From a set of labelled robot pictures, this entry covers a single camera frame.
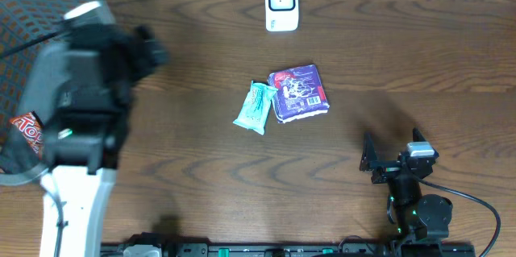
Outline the purple Carefree pad pack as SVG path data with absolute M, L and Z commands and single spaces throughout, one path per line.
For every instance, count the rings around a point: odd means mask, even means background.
M 268 84 L 278 89 L 273 109 L 279 123 L 325 114 L 330 109 L 314 64 L 271 73 Z

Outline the orange brown candy bar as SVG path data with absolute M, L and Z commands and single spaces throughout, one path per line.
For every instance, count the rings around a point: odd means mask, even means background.
M 43 127 L 34 111 L 13 117 L 10 124 L 17 127 L 29 147 L 41 159 L 44 149 Z

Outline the teal wet wipes pack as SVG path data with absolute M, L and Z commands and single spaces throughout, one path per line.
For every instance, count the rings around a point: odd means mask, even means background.
M 243 106 L 233 123 L 242 128 L 264 135 L 268 112 L 278 89 L 252 81 Z

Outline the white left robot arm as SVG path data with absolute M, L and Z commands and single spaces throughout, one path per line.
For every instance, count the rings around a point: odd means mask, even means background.
M 29 172 L 44 190 L 42 256 L 99 255 L 133 89 L 167 60 L 150 28 L 113 24 L 70 28 L 38 55 L 24 104 L 43 125 Z

